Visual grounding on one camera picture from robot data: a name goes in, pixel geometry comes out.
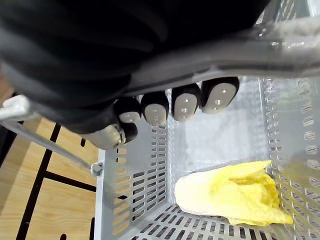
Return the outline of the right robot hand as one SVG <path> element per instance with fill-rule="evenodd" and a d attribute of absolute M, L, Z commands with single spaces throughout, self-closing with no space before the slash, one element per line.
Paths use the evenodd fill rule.
<path fill-rule="evenodd" d="M 104 150 L 132 141 L 124 97 L 160 53 L 252 27 L 266 0 L 3 0 L 0 65 L 36 113 Z"/>

